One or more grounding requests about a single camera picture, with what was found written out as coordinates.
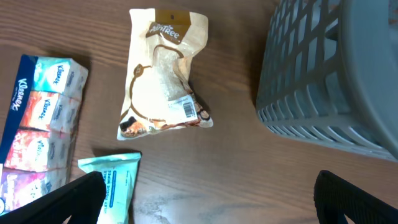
plastic bag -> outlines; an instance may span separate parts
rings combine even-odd
[[[130,15],[131,43],[118,140],[187,126],[211,127],[213,120],[188,85],[192,58],[207,42],[207,17],[161,9],[131,9]]]

kleenex logo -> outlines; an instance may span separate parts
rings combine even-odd
[[[70,112],[70,117],[69,117],[69,119],[67,121],[68,124],[70,124],[70,122],[72,121],[73,115],[75,115],[75,113],[76,113],[76,109],[74,108]]]
[[[45,192],[46,194],[50,193],[50,192],[51,192],[51,188],[52,188],[51,182],[47,182],[47,183],[45,184],[44,192]]]
[[[39,158],[40,155],[43,153],[43,148],[44,148],[43,140],[37,141],[37,155],[36,155],[36,161],[37,161],[37,158]]]
[[[44,101],[43,112],[40,114],[39,119],[43,120],[45,113],[47,112],[47,108],[50,106],[50,100]]]
[[[70,87],[70,84],[72,84],[72,80],[73,80],[74,77],[75,77],[75,72],[71,72],[69,80],[67,82],[67,87]]]
[[[57,114],[55,115],[55,120],[58,121],[62,111],[62,105],[58,107]]]
[[[6,199],[6,210],[12,211],[14,209],[14,191],[18,176],[16,174],[7,175],[7,191],[4,192]]]
[[[50,157],[50,159],[53,159],[53,158],[54,158],[54,153],[55,153],[55,143],[54,143],[54,142],[51,142],[50,150],[49,150],[49,157]]]
[[[60,82],[61,75],[62,75],[63,71],[64,71],[63,70],[63,65],[58,65],[57,77],[56,77],[55,81],[53,82],[54,84],[58,84],[58,82]]]
[[[18,111],[21,106],[22,99],[24,98],[24,92],[27,89],[26,78],[18,80],[18,87],[16,88],[16,93],[14,96],[14,102],[12,102],[11,109],[13,111]]]

wet wipes pack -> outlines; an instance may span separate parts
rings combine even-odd
[[[78,160],[84,172],[98,171],[104,177],[106,196],[97,224],[129,223],[128,209],[140,158],[141,154],[135,152]]]

teal package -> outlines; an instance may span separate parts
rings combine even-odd
[[[136,183],[138,152],[79,159],[78,166],[86,173],[101,172],[106,185],[106,196],[97,224],[129,223],[128,209]]]
[[[39,57],[32,89],[81,99],[88,70],[71,58]]]

kleenex tissue pack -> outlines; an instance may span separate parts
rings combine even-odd
[[[21,57],[0,145],[0,215],[67,183],[87,75],[71,58]]]

